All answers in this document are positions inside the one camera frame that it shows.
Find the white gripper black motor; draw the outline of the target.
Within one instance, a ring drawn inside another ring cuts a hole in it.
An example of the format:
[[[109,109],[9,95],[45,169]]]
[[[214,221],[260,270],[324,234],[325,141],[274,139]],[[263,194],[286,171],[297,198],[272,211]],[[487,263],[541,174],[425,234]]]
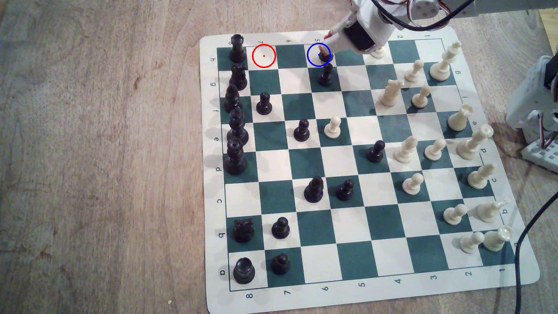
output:
[[[396,29],[372,1],[351,1],[349,13],[332,27],[319,46],[320,55],[351,50],[373,53],[383,47]]]

